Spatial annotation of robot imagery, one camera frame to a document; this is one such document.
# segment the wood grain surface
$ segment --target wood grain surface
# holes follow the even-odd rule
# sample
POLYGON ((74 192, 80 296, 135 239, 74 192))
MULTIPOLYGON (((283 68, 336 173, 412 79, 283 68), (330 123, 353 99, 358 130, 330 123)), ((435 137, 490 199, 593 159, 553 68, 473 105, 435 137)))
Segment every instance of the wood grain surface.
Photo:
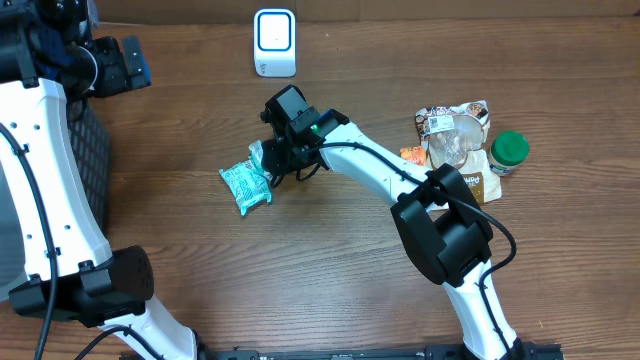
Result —
MULTIPOLYGON (((255 74, 249 25, 106 27, 140 37, 154 84, 93 100, 113 138, 113 248, 150 254, 156 294, 214 349, 459 343, 450 302, 412 266, 389 209, 341 175, 293 176, 239 215, 218 174, 269 139, 258 118, 289 82, 397 151, 424 106, 487 100, 490 141, 531 155, 484 209, 518 241, 494 281, 519 336, 567 359, 640 358, 640 22, 637 18, 300 24, 298 74, 255 74)), ((496 235, 494 259, 506 256, 496 235)), ((32 356, 41 320, 0 305, 0 358, 32 356)), ((56 323, 47 359, 98 331, 56 323)), ((118 339, 91 359, 127 351, 118 339)))

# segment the white device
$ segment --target white device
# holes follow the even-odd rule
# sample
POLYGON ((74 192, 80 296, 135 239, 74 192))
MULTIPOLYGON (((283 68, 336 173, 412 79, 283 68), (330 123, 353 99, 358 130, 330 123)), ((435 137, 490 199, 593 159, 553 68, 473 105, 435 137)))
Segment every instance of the white device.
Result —
POLYGON ((253 58, 264 77, 296 74, 296 17, 287 9, 263 9, 253 18, 253 58))

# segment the green jar lid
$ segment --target green jar lid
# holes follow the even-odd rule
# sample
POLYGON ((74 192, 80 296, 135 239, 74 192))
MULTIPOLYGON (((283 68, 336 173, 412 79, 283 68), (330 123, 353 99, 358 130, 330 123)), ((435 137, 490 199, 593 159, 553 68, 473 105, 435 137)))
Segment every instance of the green jar lid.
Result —
POLYGON ((515 131, 507 131, 491 145, 491 155, 499 163, 506 166, 520 164, 529 155, 529 143, 527 138, 515 131))

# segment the food wrapper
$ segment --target food wrapper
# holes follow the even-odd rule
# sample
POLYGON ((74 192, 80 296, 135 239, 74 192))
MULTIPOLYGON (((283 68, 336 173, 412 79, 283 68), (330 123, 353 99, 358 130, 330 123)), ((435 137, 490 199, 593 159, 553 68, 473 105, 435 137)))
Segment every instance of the food wrapper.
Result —
POLYGON ((236 198, 242 216, 255 204, 267 200, 271 202, 271 190, 267 179, 262 176, 251 159, 234 165, 229 170, 220 169, 220 175, 236 198))
POLYGON ((249 159, 253 162, 253 166, 256 168, 259 174, 262 174, 267 180, 271 181, 273 176, 270 172, 262 168, 262 158, 264 157, 264 151, 262 150, 262 141, 258 140, 249 145, 249 159))
POLYGON ((427 154, 422 146, 400 149, 400 157, 421 166, 427 165, 427 154))
POLYGON ((403 159, 431 169, 444 163, 456 167, 479 204, 502 196, 500 177, 489 169, 483 149, 491 126, 486 101, 420 109, 415 125, 420 146, 402 149, 403 159), (422 156, 413 153, 417 148, 423 149, 422 156))
POLYGON ((482 148, 491 126, 485 101, 423 108, 415 120, 420 145, 433 168, 448 163, 460 169, 470 151, 482 148))

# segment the jar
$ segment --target jar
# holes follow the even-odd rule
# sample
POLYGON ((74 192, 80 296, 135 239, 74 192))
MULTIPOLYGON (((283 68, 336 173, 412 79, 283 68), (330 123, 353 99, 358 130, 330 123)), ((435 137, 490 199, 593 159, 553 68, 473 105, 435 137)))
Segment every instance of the jar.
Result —
POLYGON ((489 168, 498 176, 505 176, 529 155, 529 143, 522 134, 507 131, 498 136, 489 151, 489 168))

